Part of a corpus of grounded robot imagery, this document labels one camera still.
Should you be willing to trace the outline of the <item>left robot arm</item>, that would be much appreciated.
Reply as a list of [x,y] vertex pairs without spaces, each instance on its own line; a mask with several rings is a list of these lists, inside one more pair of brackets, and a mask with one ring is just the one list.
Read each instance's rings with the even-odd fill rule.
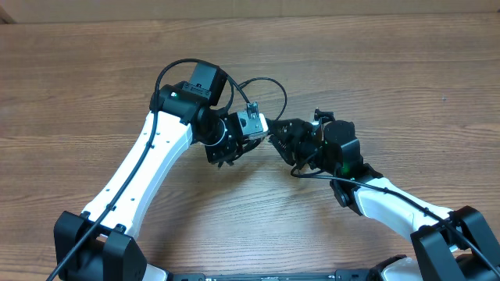
[[78,215],[63,212],[54,226],[57,266],[54,280],[169,280],[170,273],[149,263],[137,238],[145,215],[169,171],[190,146],[205,147],[211,163],[231,163],[267,132],[252,103],[242,113],[217,106],[225,86],[242,92],[219,66],[191,59],[191,78],[174,85],[158,75],[141,134],[111,180]]

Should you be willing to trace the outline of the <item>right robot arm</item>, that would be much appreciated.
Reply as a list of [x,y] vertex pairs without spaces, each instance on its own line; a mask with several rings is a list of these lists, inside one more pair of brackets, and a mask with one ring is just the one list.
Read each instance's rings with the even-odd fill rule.
[[318,117],[269,121],[270,142],[291,175],[308,165],[310,179],[329,180],[340,206],[374,219],[410,241],[415,258],[394,256],[367,280],[497,280],[499,242],[478,210],[425,202],[364,162],[352,122]]

